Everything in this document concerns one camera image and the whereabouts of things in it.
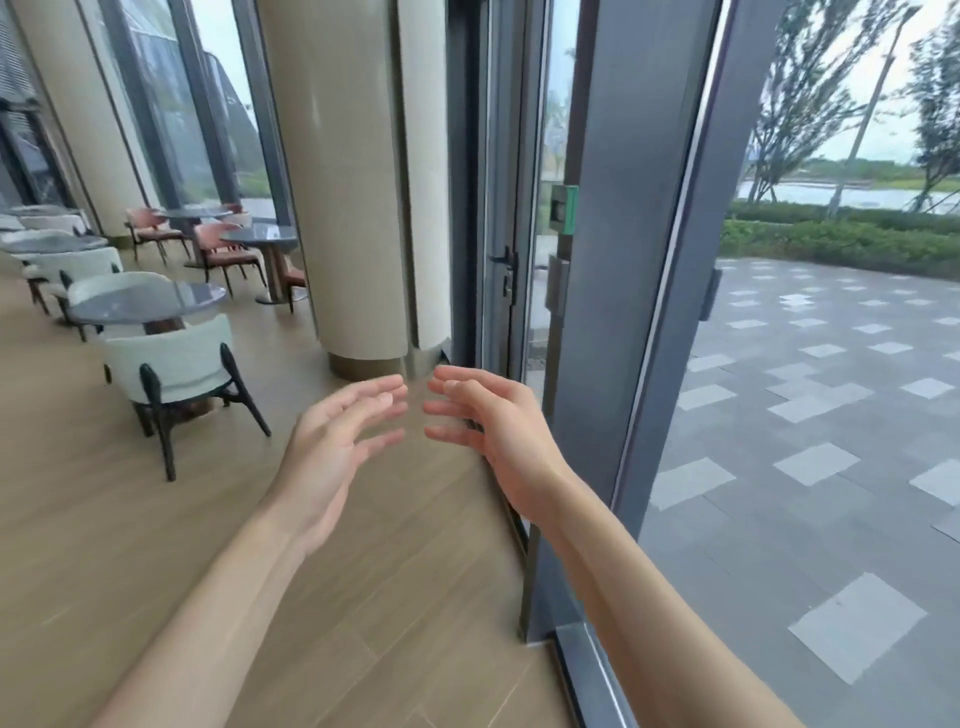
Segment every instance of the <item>street lamp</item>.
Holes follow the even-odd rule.
[[[840,207],[840,197],[843,195],[843,188],[847,183],[847,176],[850,174],[851,169],[853,168],[853,161],[856,159],[856,155],[860,151],[860,142],[863,141],[863,134],[867,132],[867,126],[870,124],[870,119],[874,115],[876,102],[880,100],[880,91],[883,90],[883,84],[887,80],[887,73],[890,72],[890,66],[892,66],[894,63],[894,58],[896,57],[894,56],[894,51],[897,49],[897,42],[900,40],[900,31],[903,30],[903,26],[906,25],[906,21],[916,15],[919,11],[919,5],[911,5],[903,12],[903,17],[900,19],[900,25],[897,26],[897,32],[894,33],[894,42],[890,44],[890,51],[887,53],[887,60],[883,63],[883,68],[880,70],[879,78],[876,79],[874,95],[870,97],[870,103],[867,104],[867,109],[863,113],[863,119],[860,121],[860,128],[856,131],[856,139],[853,140],[853,146],[850,149],[850,156],[847,157],[847,162],[843,165],[843,169],[840,171],[840,179],[837,181],[837,188],[833,190],[833,197],[830,198],[830,204],[827,207],[827,217],[833,217],[837,213],[837,208]]]

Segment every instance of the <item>hedge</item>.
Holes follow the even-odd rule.
[[[760,223],[804,223],[822,221],[827,217],[823,205],[799,205],[797,203],[753,203],[734,200],[727,213],[728,218],[753,220]],[[866,223],[894,231],[930,231],[941,235],[960,234],[960,216],[934,215],[931,212],[902,212],[898,209],[858,209],[841,207],[838,220]]]
[[[720,255],[804,260],[960,280],[960,238],[848,221],[768,225],[727,220]]]

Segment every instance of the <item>hand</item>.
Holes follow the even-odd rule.
[[[403,439],[403,430],[395,429],[356,442],[367,427],[406,412],[406,396],[402,376],[382,376],[344,387],[300,415],[263,511],[298,540],[304,555],[317,550],[333,532],[357,469]]]
[[[540,403],[530,387],[480,369],[440,366],[427,384],[446,400],[423,404],[428,415],[474,420],[465,425],[429,425],[427,437],[466,445],[487,458],[507,500],[524,518],[543,527],[556,491],[576,475],[564,461]]]

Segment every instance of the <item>forearm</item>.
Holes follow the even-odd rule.
[[[269,519],[250,520],[120,684],[95,728],[226,723],[302,559]]]
[[[619,520],[565,484],[544,533],[564,562],[637,720],[654,726],[798,726],[697,617]]]

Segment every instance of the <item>outdoor pavement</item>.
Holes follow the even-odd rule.
[[[640,544],[811,728],[960,725],[960,284],[718,264]]]

